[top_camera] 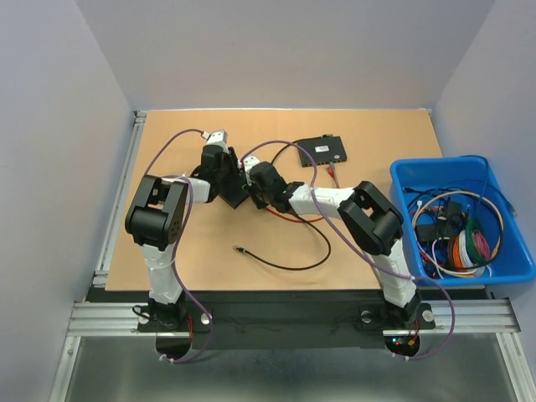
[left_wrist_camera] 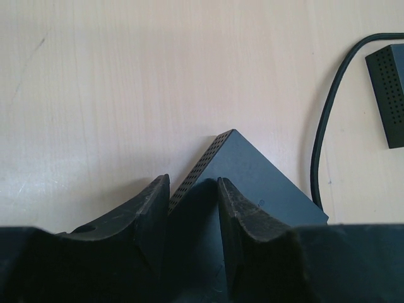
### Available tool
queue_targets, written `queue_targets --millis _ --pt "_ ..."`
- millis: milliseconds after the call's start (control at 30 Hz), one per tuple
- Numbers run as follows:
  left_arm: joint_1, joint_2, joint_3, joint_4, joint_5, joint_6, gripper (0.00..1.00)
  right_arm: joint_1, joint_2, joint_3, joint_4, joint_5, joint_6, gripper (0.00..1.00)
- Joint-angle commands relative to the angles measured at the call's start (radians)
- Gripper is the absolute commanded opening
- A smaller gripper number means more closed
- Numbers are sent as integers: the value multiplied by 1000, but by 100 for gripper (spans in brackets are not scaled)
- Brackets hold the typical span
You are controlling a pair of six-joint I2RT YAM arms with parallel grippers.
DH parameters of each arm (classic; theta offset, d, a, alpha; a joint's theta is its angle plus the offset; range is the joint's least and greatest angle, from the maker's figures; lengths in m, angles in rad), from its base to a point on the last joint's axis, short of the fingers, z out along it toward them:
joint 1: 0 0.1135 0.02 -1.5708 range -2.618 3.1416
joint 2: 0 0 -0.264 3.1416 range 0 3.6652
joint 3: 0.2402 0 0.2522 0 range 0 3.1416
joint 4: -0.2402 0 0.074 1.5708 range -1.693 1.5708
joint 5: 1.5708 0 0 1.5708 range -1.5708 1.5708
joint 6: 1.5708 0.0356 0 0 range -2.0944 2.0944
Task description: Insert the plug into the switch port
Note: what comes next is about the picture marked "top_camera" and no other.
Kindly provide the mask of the black network switch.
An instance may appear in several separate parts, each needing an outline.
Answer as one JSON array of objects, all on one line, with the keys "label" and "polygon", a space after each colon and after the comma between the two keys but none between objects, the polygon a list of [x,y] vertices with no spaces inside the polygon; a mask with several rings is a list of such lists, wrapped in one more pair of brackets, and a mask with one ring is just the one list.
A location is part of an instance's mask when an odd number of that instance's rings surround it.
[{"label": "black network switch", "polygon": [[342,138],[332,134],[304,138],[296,141],[298,156],[303,168],[312,165],[310,155],[316,165],[346,162],[348,159]]}]

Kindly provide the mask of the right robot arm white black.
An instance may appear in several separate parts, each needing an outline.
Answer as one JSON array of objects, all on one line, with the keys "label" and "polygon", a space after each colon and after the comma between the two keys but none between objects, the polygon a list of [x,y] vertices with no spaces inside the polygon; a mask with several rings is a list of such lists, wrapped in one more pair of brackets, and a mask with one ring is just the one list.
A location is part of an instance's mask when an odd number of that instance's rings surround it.
[{"label": "right robot arm white black", "polygon": [[403,250],[403,217],[371,182],[355,188],[318,188],[303,182],[286,182],[268,162],[245,164],[251,197],[261,207],[270,205],[296,218],[320,215],[340,219],[356,248],[374,270],[383,291],[388,322],[403,327],[415,318],[420,295]]}]

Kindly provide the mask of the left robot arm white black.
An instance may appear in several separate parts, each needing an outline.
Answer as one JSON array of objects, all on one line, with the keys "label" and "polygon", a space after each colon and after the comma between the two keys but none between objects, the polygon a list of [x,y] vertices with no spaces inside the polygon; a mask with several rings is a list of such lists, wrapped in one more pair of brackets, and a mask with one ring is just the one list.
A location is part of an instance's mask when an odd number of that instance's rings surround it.
[{"label": "left robot arm white black", "polygon": [[186,322],[183,286],[173,257],[186,224],[184,211],[190,204],[216,198],[236,209],[248,198],[244,186],[235,150],[219,145],[203,147],[200,164],[187,181],[143,175],[125,219],[126,232],[142,248],[150,279],[147,309],[134,309],[140,318],[169,330]]}]

